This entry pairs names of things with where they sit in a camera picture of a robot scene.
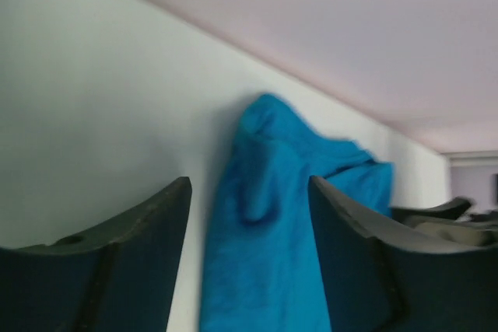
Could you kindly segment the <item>blue polo shirt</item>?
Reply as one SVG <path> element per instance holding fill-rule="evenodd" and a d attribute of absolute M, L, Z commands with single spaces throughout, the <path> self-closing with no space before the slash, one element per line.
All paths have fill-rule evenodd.
<path fill-rule="evenodd" d="M 328 331 L 307 185 L 320 176 L 382 214 L 394 167 L 315 133 L 277 96 L 243 112 L 207 232 L 202 331 Z"/>

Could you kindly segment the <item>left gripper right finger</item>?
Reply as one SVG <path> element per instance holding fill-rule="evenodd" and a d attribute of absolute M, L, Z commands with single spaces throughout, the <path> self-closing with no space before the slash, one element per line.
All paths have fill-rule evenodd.
<path fill-rule="evenodd" d="M 308 196 L 334 331 L 497 329 L 497 244 L 429 236 L 319 176 Z"/>

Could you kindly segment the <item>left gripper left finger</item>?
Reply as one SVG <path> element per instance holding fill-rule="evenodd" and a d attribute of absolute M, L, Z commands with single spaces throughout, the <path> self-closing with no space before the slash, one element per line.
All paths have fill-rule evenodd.
<path fill-rule="evenodd" d="M 3 331 L 164 331 L 191 205 L 179 177 L 51 245 L 1 251 Z"/>

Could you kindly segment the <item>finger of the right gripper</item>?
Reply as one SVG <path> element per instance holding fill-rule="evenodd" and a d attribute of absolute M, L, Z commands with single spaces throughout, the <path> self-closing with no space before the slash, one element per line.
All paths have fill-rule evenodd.
<path fill-rule="evenodd" d="M 474 222 L 420 221 L 412 227 L 429 236 L 439 237 L 467 246 L 491 246 L 497 244 L 497 225 Z"/>
<path fill-rule="evenodd" d="M 424 222 L 455 223 L 473 205 L 472 199 L 455 197 L 432 208 L 391 207 L 391 217 L 404 225 L 418 225 Z"/>

